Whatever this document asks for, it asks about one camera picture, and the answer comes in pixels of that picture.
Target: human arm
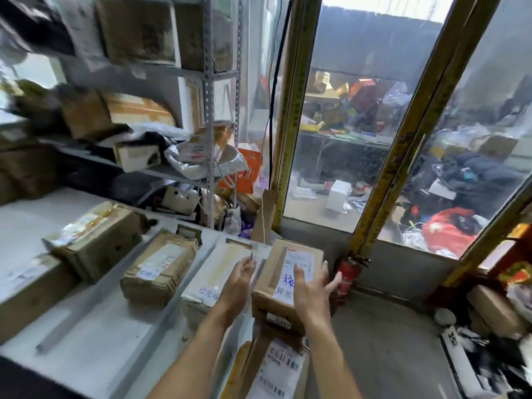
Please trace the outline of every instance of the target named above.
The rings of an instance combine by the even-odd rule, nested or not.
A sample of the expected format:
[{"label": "human arm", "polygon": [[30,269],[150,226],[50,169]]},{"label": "human arm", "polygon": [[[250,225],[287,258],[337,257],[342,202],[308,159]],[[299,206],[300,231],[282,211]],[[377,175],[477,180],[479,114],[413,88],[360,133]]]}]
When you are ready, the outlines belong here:
[{"label": "human arm", "polygon": [[235,265],[220,298],[199,326],[194,339],[164,373],[147,399],[206,399],[223,335],[242,312],[249,297],[255,261]]},{"label": "human arm", "polygon": [[342,282],[342,274],[337,273],[328,283],[327,262],[323,262],[321,271],[311,282],[305,282],[303,270],[298,266],[294,267],[294,278],[294,306],[309,339],[320,398],[362,399],[331,323],[329,295]]}]

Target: forearm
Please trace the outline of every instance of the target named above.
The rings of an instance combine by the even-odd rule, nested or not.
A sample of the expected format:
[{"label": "forearm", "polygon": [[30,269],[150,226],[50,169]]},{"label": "forearm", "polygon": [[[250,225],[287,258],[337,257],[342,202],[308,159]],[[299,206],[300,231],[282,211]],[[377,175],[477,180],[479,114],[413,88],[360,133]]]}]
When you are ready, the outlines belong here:
[{"label": "forearm", "polygon": [[225,334],[222,311],[212,308],[176,362],[164,373],[147,399],[205,399],[211,375]]},{"label": "forearm", "polygon": [[332,327],[307,328],[320,399],[362,399]]}]

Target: human hand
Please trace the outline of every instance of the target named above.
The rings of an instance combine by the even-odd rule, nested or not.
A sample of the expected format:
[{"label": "human hand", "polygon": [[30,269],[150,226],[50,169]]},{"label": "human hand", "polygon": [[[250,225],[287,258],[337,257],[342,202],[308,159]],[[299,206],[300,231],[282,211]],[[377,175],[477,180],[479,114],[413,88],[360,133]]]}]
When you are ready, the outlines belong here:
[{"label": "human hand", "polygon": [[244,309],[249,297],[249,285],[255,266],[256,261],[250,257],[245,257],[238,262],[223,286],[220,298],[212,308],[220,316],[225,328],[231,326],[237,315]]},{"label": "human hand", "polygon": [[334,280],[329,282],[329,269],[325,261],[319,273],[314,275],[314,280],[309,283],[305,282],[303,269],[295,265],[294,279],[294,307],[307,334],[315,328],[332,330],[329,295],[342,282],[342,273],[336,273]]}]

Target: white tabletop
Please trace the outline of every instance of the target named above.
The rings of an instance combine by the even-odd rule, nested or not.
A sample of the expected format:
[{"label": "white tabletop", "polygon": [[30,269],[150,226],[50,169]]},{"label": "white tabletop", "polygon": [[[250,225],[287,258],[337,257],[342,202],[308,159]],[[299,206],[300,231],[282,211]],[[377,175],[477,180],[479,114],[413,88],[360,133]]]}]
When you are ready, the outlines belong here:
[{"label": "white tabletop", "polygon": [[[42,236],[75,221],[103,200],[80,191],[61,189],[38,201],[18,201],[1,207],[0,223],[13,225],[10,229],[0,230],[2,252],[9,254],[11,259],[0,271],[26,263],[44,252],[40,241]],[[175,231],[179,223],[158,213],[148,213],[148,217],[160,221],[144,236],[144,241],[161,227]],[[199,269],[202,255],[221,235],[218,231],[203,229],[202,248],[183,280],[183,288]],[[269,249],[264,245],[261,247],[266,256]],[[178,306],[168,321],[159,326],[157,320],[161,311],[129,306],[116,283],[103,301],[83,316],[54,347],[46,354],[37,353],[36,346],[74,308],[79,307],[79,302],[90,294],[90,288],[93,287],[76,288],[66,299],[0,346],[0,355],[89,398],[109,399],[124,395],[144,398],[193,337]],[[246,315],[238,331],[238,345],[251,339],[252,324],[253,319]],[[155,329],[157,334],[152,339],[155,343],[152,342],[148,353],[139,357],[143,344]],[[136,369],[135,379],[124,382],[124,376],[133,368]]]}]

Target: fire extinguisher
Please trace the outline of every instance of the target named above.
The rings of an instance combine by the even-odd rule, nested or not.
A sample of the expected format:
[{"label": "fire extinguisher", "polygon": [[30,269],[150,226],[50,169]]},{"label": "fire extinguisher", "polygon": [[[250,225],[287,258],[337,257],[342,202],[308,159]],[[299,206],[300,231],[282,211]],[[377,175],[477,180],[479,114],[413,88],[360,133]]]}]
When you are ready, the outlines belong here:
[{"label": "fire extinguisher", "polygon": [[347,255],[340,256],[335,261],[335,274],[342,272],[342,283],[338,288],[338,305],[345,304],[349,292],[354,288],[355,280],[361,275],[363,268],[368,268],[369,259],[355,255],[351,250]]}]

